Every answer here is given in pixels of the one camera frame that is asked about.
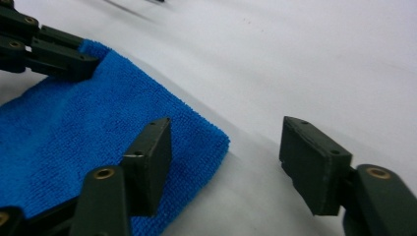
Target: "white table surface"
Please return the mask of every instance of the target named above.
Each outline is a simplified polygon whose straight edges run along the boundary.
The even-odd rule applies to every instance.
[[[417,2],[16,0],[42,25],[131,59],[231,140],[163,235],[344,235],[278,161],[283,116],[313,123],[417,194]],[[0,102],[44,76],[0,73]]]

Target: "brass screw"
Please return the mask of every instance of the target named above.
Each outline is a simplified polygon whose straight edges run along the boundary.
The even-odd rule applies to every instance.
[[[0,227],[3,226],[9,220],[10,215],[8,212],[1,211],[0,212]]]
[[[34,24],[36,22],[36,20],[31,17],[25,17],[25,21],[30,24]]]
[[[368,174],[374,176],[375,178],[379,179],[390,179],[390,174],[383,169],[370,167],[366,169]]]
[[[21,47],[21,44],[20,44],[20,43],[18,43],[17,41],[11,41],[11,42],[9,43],[9,45],[10,45],[11,47]]]
[[[111,168],[103,168],[94,172],[95,179],[107,179],[114,175],[114,169]]]

